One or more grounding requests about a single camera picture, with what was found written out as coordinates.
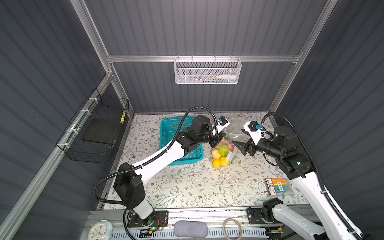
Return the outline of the pale yellow toy pear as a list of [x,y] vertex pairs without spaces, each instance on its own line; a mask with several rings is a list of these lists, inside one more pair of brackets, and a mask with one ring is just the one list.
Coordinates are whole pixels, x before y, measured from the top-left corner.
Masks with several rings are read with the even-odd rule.
[[214,149],[212,151],[212,157],[213,157],[213,159],[220,159],[222,157],[222,155],[219,153],[218,149]]

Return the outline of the clear zip top bag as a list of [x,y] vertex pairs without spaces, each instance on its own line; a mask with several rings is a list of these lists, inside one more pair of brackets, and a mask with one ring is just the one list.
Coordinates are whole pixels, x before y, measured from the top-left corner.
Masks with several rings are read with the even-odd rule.
[[239,149],[235,146],[235,142],[246,142],[248,136],[242,131],[247,120],[242,118],[229,119],[230,125],[224,129],[224,137],[221,138],[219,144],[212,150],[212,162],[215,169],[226,167],[235,162],[235,156]]

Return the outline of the yellow toy lemon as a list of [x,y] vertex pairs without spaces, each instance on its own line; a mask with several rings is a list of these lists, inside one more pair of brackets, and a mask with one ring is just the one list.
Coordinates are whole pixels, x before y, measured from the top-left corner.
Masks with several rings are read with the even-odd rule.
[[226,157],[221,157],[220,158],[220,164],[221,164],[221,166],[228,166],[230,164],[230,162],[227,160]]

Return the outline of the yellow toy pepper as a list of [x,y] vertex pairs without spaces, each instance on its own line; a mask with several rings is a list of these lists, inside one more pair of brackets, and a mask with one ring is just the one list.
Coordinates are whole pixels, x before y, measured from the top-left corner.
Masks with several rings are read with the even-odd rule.
[[221,166],[220,159],[213,159],[213,167],[216,169],[216,168],[219,168],[220,166]]

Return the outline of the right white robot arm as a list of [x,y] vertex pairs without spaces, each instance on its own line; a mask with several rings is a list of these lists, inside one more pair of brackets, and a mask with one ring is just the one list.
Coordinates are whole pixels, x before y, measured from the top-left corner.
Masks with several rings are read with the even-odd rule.
[[253,156],[260,152],[263,156],[274,158],[273,166],[283,171],[299,188],[321,224],[307,220],[278,198],[263,203],[260,212],[263,221],[267,224],[280,222],[305,240],[366,239],[364,233],[348,218],[324,185],[315,160],[291,122],[278,114],[288,125],[276,127],[270,138],[265,138],[268,131],[264,122],[266,118],[274,115],[274,112],[267,113],[260,123],[246,122],[242,132],[250,137],[249,140],[245,143],[235,141],[234,144],[243,155]]

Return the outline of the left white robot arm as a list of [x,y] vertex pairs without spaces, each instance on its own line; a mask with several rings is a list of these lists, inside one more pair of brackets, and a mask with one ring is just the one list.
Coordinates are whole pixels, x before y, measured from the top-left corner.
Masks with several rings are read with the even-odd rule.
[[[101,203],[125,206],[142,220],[144,226],[151,225],[155,219],[155,210],[145,193],[148,181],[169,164],[188,155],[202,144],[208,143],[215,148],[225,136],[224,130],[229,126],[229,120],[223,116],[216,118],[215,114],[205,107],[201,109],[207,111],[213,119],[198,115],[193,119],[191,126],[183,128],[188,116],[185,113],[168,144],[144,160],[121,166],[118,172],[97,182],[92,191],[93,197]],[[120,197],[119,201],[104,199],[97,194],[99,185],[109,179],[115,179],[114,189]]]

